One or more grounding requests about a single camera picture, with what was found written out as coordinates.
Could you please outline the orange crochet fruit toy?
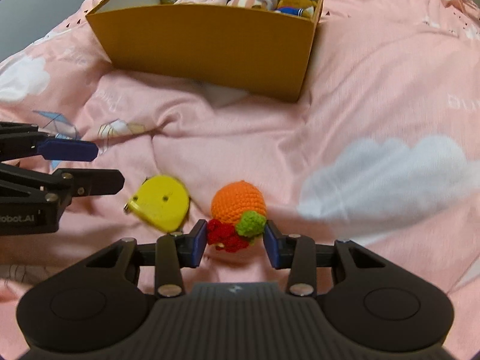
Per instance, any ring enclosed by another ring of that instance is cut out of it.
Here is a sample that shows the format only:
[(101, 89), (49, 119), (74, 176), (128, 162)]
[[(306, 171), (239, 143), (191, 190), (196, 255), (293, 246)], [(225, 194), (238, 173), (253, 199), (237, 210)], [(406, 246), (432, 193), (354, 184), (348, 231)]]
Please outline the orange crochet fruit toy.
[(220, 251), (239, 252), (263, 235), (266, 221), (262, 192), (245, 180), (230, 183), (211, 200), (207, 242)]

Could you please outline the pink cloud-print bedsheet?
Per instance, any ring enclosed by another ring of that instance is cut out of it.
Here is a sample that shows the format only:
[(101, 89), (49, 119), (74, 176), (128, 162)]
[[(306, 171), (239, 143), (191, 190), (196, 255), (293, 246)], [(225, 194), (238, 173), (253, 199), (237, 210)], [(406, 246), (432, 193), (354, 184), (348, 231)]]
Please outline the pink cloud-print bedsheet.
[(1, 118), (95, 141), (114, 196), (79, 198), (58, 232), (1, 239), (1, 355), (34, 284), (123, 237), (159, 233), (124, 205), (149, 177), (179, 179), (191, 228), (245, 180), (285, 233), (352, 239), (437, 285), (459, 359), (479, 351), (479, 9), (470, 0), (325, 0), (295, 103), (114, 69), (79, 10), (1, 62)]

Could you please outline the brown bear plush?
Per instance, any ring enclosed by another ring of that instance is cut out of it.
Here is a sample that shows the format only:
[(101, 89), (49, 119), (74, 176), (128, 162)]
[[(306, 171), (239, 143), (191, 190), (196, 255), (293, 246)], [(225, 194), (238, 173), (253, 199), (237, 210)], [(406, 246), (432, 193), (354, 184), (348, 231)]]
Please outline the brown bear plush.
[(276, 12), (311, 19), (316, 7), (313, 0), (279, 0)]

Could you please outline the yellow tape measure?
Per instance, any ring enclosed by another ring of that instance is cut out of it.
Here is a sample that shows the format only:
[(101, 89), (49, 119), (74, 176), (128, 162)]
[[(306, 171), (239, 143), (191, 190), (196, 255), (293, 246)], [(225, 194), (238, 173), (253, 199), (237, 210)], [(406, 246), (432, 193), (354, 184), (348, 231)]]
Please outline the yellow tape measure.
[(169, 175), (147, 178), (124, 206), (124, 213), (133, 214), (162, 233), (174, 233), (185, 220), (190, 208), (186, 187)]

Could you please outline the orange cardboard storage box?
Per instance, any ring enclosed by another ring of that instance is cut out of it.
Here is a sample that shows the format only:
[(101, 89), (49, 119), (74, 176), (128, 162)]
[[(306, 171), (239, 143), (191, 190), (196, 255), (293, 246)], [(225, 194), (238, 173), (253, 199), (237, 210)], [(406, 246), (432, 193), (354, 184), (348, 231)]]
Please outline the orange cardboard storage box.
[(101, 0), (86, 16), (116, 68), (205, 81), (294, 102), (323, 0), (312, 17), (244, 7)]

